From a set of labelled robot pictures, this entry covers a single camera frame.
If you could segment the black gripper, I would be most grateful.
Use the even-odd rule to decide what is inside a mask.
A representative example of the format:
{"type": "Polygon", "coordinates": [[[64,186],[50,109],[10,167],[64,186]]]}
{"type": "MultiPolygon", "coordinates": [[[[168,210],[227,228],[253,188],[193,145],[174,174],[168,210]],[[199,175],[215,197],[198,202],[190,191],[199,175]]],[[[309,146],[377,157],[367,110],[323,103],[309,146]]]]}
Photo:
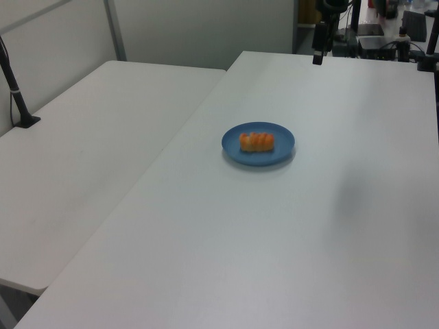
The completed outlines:
{"type": "Polygon", "coordinates": [[[322,65],[323,52],[327,42],[327,24],[319,22],[316,24],[313,34],[312,48],[314,50],[313,62],[314,65],[322,65]]]}

